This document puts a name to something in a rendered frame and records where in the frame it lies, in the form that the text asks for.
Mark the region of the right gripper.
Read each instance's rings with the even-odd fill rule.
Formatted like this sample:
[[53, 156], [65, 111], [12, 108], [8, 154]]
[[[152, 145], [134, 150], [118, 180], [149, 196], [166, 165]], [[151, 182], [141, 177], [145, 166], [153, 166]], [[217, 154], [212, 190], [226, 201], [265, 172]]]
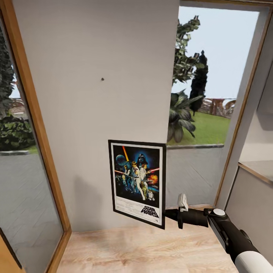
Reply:
[[198, 225], [196, 209], [188, 208], [188, 211], [181, 212], [179, 207], [179, 209], [167, 209], [162, 214], [177, 221], [180, 229], [183, 229], [183, 223]]

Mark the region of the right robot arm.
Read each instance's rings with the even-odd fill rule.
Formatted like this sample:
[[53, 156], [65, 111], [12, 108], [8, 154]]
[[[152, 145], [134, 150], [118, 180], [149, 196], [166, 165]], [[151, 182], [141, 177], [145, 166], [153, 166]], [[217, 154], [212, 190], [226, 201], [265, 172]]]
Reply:
[[[177, 204], [179, 209], [167, 209], [162, 214], [178, 222], [183, 229], [183, 223], [209, 227], [208, 223], [231, 259], [239, 273], [273, 273], [272, 265], [253, 246], [244, 230], [239, 230], [221, 209], [196, 210], [189, 209], [186, 195], [179, 194]], [[212, 212], [212, 213], [210, 213]]]

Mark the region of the poster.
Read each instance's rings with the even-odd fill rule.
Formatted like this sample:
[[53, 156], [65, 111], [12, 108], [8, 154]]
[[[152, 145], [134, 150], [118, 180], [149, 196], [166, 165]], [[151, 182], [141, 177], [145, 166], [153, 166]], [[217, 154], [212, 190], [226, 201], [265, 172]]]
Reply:
[[113, 211], [165, 229], [166, 143], [108, 140]]

